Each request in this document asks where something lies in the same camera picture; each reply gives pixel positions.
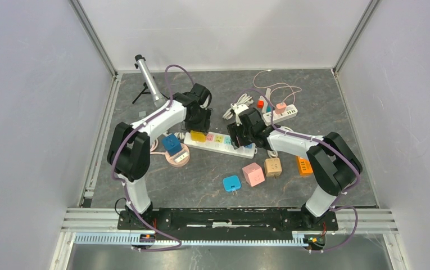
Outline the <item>dark blue cube socket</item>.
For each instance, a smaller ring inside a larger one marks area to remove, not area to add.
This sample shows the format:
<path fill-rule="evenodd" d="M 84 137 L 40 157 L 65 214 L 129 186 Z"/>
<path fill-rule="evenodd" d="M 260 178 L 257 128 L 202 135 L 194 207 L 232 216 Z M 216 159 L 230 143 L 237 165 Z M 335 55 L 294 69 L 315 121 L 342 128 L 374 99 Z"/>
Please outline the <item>dark blue cube socket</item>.
<path fill-rule="evenodd" d="M 174 134 L 169 134 L 162 139 L 162 145 L 169 156 L 174 156 L 175 154 L 182 151 L 182 146 L 178 138 Z"/>

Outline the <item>tan dragon cube socket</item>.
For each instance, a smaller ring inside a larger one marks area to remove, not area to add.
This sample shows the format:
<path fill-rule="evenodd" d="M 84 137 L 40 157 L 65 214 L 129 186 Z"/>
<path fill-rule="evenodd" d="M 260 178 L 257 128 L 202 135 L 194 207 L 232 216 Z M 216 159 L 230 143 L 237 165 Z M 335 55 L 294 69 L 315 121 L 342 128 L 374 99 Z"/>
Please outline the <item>tan dragon cube socket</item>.
<path fill-rule="evenodd" d="M 279 158 L 268 158 L 264 161 L 264 172 L 266 177 L 279 177 L 282 173 L 282 165 Z"/>

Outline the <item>pink cube socket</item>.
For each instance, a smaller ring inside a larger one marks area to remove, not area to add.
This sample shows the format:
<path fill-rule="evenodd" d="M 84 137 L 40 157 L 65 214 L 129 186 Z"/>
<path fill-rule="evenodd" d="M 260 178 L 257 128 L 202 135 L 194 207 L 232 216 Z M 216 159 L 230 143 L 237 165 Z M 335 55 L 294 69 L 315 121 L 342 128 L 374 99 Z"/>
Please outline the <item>pink cube socket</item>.
<path fill-rule="evenodd" d="M 242 172 L 246 182 L 254 187 L 265 181 L 264 172 L 258 163 L 251 163 L 242 168 Z"/>

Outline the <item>light blue plug adapter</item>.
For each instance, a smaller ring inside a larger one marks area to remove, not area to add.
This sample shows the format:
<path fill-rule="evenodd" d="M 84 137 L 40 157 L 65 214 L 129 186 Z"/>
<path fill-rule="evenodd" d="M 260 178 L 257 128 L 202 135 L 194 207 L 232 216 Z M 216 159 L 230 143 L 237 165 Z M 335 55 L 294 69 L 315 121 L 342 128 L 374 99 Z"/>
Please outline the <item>light blue plug adapter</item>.
<path fill-rule="evenodd" d="M 241 181 L 237 175 L 225 177 L 222 183 L 225 192 L 231 192 L 234 195 L 241 188 Z"/>

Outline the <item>yellow cube socket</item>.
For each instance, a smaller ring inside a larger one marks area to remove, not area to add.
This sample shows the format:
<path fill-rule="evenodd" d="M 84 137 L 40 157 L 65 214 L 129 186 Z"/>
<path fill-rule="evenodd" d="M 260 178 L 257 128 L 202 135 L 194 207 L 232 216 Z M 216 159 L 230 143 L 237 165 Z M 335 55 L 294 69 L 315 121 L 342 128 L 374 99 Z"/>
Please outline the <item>yellow cube socket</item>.
<path fill-rule="evenodd" d="M 190 131 L 191 139 L 196 142 L 205 142 L 206 141 L 206 135 L 202 132 L 198 131 Z"/>

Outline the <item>white plug adapter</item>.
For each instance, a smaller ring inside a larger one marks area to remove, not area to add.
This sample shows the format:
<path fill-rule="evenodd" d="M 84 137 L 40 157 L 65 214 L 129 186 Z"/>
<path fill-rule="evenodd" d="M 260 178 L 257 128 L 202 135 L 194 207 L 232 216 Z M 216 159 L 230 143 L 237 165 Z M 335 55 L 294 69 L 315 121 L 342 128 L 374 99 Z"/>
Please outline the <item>white plug adapter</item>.
<path fill-rule="evenodd" d="M 174 158 L 174 162 L 181 163 L 184 159 L 188 157 L 189 157 L 189 152 L 186 150 L 181 150 L 181 152 L 179 152 L 177 156 Z"/>

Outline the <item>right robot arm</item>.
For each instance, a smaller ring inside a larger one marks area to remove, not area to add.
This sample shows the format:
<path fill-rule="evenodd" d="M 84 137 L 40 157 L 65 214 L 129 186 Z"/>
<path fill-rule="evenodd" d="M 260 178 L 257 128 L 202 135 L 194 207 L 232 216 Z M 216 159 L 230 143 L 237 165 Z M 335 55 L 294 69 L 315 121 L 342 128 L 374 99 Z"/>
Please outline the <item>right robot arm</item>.
<path fill-rule="evenodd" d="M 302 206 L 301 223 L 318 228 L 339 195 L 356 184 L 363 167 L 345 140 L 335 132 L 326 136 L 295 133 L 276 124 L 266 124 L 255 108 L 231 105 L 235 121 L 227 130 L 235 149 L 254 144 L 269 151 L 285 152 L 309 161 L 317 187 Z"/>

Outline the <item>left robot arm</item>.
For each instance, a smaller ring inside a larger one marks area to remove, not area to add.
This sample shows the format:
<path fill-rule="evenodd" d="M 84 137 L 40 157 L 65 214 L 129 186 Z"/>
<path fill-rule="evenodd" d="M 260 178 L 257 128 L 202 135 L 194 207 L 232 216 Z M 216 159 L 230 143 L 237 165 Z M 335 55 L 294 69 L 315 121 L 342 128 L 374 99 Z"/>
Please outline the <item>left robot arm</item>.
<path fill-rule="evenodd" d="M 139 229 L 148 228 L 153 214 L 145 174 L 150 167 L 150 148 L 155 139 L 171 127 L 183 123 L 186 130 L 206 133 L 210 127 L 211 92 L 194 84 L 189 92 L 173 94 L 159 109 L 133 124 L 119 123 L 107 153 L 112 179 L 123 185 L 126 205 L 133 211 L 131 221 Z"/>

